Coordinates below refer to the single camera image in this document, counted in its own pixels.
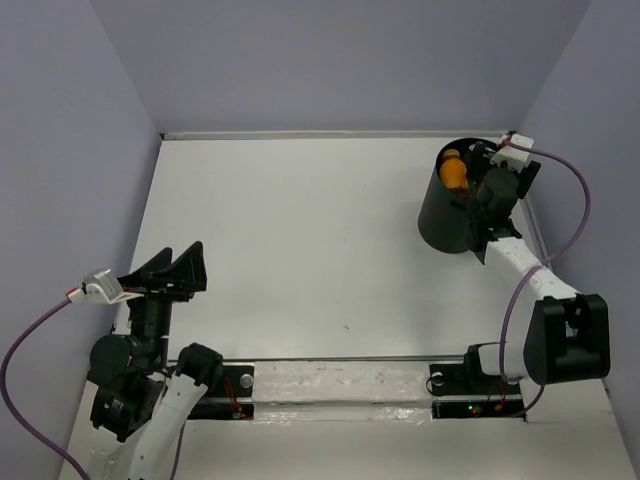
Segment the orange plastic bottle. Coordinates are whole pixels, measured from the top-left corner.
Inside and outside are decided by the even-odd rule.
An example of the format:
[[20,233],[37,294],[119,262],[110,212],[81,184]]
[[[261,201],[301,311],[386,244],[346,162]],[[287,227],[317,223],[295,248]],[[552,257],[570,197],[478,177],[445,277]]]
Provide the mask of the orange plastic bottle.
[[443,152],[439,176],[443,185],[456,195],[466,196],[469,193],[466,165],[458,150]]

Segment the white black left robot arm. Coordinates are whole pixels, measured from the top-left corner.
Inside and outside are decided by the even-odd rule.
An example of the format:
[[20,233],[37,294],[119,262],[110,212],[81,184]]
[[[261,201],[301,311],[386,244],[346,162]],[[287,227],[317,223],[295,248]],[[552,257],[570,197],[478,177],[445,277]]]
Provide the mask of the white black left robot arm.
[[172,307],[207,288],[204,246],[180,256],[166,247],[137,270],[88,275],[82,290],[92,303],[124,303],[127,334],[101,337],[90,352],[88,382],[97,388],[90,421],[88,475],[92,479],[155,479],[196,404],[215,392],[223,357],[192,343],[169,368]]

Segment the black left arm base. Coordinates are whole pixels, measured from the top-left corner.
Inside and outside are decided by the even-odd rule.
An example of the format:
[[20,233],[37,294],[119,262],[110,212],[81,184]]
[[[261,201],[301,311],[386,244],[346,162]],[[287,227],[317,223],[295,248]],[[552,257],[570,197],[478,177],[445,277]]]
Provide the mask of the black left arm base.
[[225,363],[220,382],[198,401],[189,420],[249,421],[254,419],[253,363]]

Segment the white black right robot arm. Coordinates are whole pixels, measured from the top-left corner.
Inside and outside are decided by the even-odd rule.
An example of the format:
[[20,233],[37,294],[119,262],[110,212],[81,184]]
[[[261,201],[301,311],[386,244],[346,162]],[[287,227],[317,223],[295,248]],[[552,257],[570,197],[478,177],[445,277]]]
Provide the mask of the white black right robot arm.
[[611,368],[609,314],[597,294],[582,294],[529,249],[512,221],[541,165],[530,159],[533,141],[517,134],[500,145],[476,140],[463,159],[471,196],[467,243],[514,292],[495,344],[472,346],[478,358],[460,368],[462,384],[482,392],[497,376],[538,385],[606,377]]

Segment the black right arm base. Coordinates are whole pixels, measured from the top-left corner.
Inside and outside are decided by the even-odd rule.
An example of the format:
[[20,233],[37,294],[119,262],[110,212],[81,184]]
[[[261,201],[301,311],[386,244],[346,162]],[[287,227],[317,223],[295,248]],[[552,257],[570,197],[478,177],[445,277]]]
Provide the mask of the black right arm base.
[[470,346],[461,361],[430,364],[425,388],[435,420],[526,417],[520,386],[485,374],[477,345]]

